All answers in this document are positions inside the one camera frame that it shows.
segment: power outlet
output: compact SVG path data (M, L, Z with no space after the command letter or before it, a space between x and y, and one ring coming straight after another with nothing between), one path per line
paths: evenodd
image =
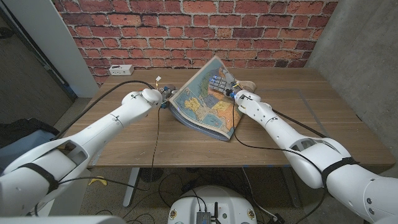
M134 68L132 65L112 65L109 71L111 75L131 75Z

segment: red brick wall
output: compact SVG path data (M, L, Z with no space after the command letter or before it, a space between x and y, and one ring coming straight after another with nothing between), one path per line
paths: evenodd
M58 0L98 83L111 64L303 67L337 5L324 1Z

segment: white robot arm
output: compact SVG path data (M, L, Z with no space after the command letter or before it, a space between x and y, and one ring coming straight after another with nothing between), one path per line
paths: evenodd
M0 177L0 217L26 215L40 201L60 195L93 156L124 127L159 107L166 91L145 89L125 96L122 106L72 136L37 146L11 163ZM59 149L72 149L68 154Z
M284 151L298 176L311 188L324 187L355 214L371 223L398 222L398 179L381 177L355 164L349 152L330 138L311 138L296 132L267 103L246 90L233 95L239 110L257 121Z

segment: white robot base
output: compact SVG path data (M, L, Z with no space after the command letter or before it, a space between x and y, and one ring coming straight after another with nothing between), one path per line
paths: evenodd
M204 202L196 198L195 193ZM252 205L242 195L226 187L215 185L197 187L183 194L173 203L167 223L210 224L214 219L217 219L216 223L221 224L257 223Z

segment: map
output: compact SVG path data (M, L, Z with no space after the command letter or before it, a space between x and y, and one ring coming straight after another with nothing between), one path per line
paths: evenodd
M185 119L230 139L242 112L237 105L233 108L233 99L209 88L209 81L213 76L224 78L222 69L226 69L222 61L213 57L171 97L170 102Z

